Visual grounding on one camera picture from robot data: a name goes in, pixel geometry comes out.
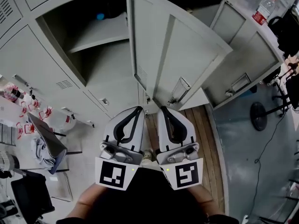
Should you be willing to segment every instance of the wire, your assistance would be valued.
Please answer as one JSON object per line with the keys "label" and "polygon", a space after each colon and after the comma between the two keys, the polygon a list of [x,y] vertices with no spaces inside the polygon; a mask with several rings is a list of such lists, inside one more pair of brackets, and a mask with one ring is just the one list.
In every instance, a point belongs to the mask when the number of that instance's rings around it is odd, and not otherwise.
{"label": "wire", "polygon": [[276,124],[276,127],[275,127],[275,129],[274,129],[274,132],[273,132],[273,134],[272,134],[272,137],[271,137],[271,139],[266,143],[266,145],[265,145],[265,147],[263,148],[263,151],[261,152],[260,156],[259,156],[257,159],[255,159],[255,161],[254,161],[255,164],[258,163],[259,168],[258,168],[258,173],[257,173],[256,190],[255,190],[255,194],[254,194],[254,198],[253,198],[252,207],[251,207],[251,210],[250,210],[250,213],[249,213],[249,217],[251,216],[252,211],[253,211],[253,209],[254,209],[254,206],[255,206],[255,204],[256,204],[257,188],[258,188],[258,184],[259,184],[259,182],[260,182],[260,172],[261,172],[261,168],[262,168],[261,157],[262,157],[262,155],[264,154],[264,152],[265,152],[266,147],[268,146],[268,144],[272,141],[272,139],[273,139],[273,137],[274,137],[274,134],[275,134],[275,132],[276,132],[276,130],[277,130],[277,127],[278,127],[279,123],[284,119],[285,114],[284,114],[283,117],[280,119],[280,121]]}

